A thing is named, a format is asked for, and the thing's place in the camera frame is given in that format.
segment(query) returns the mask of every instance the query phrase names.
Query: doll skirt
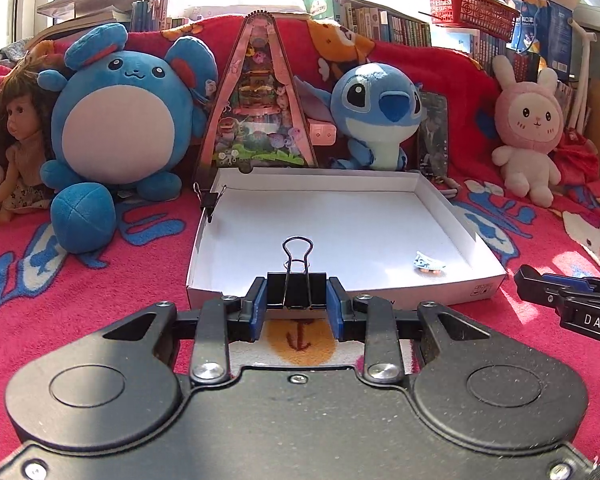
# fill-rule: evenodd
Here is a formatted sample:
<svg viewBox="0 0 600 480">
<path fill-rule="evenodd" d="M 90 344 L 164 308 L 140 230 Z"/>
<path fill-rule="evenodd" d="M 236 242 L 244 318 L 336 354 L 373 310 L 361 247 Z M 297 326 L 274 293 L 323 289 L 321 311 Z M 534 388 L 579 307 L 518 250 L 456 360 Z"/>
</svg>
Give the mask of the doll skirt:
<svg viewBox="0 0 600 480">
<path fill-rule="evenodd" d="M 50 193 L 44 184 L 27 186 L 21 179 L 18 179 L 16 189 L 13 190 L 10 197 L 2 202 L 2 207 L 14 213 L 24 213 L 32 209 L 49 209 Z"/>
</svg>

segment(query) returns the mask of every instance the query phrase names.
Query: doll face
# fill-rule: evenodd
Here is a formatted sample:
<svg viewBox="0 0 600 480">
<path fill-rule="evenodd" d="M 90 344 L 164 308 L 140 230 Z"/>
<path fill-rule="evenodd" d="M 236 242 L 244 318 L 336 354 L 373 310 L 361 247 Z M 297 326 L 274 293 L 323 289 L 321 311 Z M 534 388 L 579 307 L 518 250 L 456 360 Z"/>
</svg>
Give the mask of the doll face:
<svg viewBox="0 0 600 480">
<path fill-rule="evenodd" d="M 7 104 L 7 130 L 16 140 L 24 140 L 40 129 L 40 118 L 31 95 L 15 98 Z"/>
<path fill-rule="evenodd" d="M 560 130 L 560 117 L 549 99 L 525 93 L 509 107 L 509 126 L 523 139 L 549 142 Z"/>
</svg>

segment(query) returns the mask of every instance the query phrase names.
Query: plush toy nose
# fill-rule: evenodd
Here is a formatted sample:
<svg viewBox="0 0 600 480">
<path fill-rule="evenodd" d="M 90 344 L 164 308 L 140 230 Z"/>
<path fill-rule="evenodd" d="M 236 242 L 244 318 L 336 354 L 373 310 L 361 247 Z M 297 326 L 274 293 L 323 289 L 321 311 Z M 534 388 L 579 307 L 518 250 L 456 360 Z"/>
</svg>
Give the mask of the plush toy nose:
<svg viewBox="0 0 600 480">
<path fill-rule="evenodd" d="M 409 111 L 409 97 L 401 94 L 383 95 L 379 105 L 384 116 L 392 123 L 397 123 Z"/>
</svg>

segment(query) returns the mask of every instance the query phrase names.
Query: cardboard box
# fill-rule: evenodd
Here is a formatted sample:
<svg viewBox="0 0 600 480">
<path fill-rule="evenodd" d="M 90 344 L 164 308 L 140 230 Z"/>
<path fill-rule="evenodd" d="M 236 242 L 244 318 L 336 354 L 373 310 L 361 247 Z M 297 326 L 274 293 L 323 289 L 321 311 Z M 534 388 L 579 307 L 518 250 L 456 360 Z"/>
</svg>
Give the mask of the cardboard box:
<svg viewBox="0 0 600 480">
<path fill-rule="evenodd" d="M 187 275 L 192 308 L 221 294 L 243 296 L 257 276 L 285 272 L 282 243 L 296 235 L 314 243 L 310 272 L 336 276 L 352 296 L 374 294 L 396 308 L 489 298 L 506 274 L 419 173 L 230 168 L 218 171 L 211 191 L 222 186 L 212 221 L 203 217 L 196 234 Z M 300 240 L 289 244 L 294 258 L 306 248 Z M 416 251 L 443 260 L 445 271 L 415 269 Z"/>
</svg>

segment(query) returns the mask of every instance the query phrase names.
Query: screw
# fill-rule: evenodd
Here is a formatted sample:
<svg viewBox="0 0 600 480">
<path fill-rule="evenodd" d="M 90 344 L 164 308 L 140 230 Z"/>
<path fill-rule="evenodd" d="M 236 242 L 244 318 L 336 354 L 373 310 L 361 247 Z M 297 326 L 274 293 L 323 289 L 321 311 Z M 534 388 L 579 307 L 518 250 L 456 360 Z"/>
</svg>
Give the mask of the screw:
<svg viewBox="0 0 600 480">
<path fill-rule="evenodd" d="M 571 476 L 571 467 L 569 464 L 557 464 L 549 471 L 549 480 L 567 480 Z"/>
<path fill-rule="evenodd" d="M 204 363 L 203 365 L 194 366 L 193 374 L 200 379 L 217 379 L 224 374 L 224 368 L 218 363 Z"/>
<path fill-rule="evenodd" d="M 45 480 L 46 469 L 38 462 L 29 462 L 24 466 L 24 474 L 29 480 Z"/>
<path fill-rule="evenodd" d="M 306 375 L 292 375 L 289 377 L 289 382 L 293 384 L 306 384 L 309 378 Z"/>
<path fill-rule="evenodd" d="M 374 379 L 378 380 L 390 380 L 395 379 L 400 370 L 396 365 L 392 365 L 391 363 L 378 363 L 377 365 L 372 365 L 367 369 L 367 372 Z"/>
</svg>

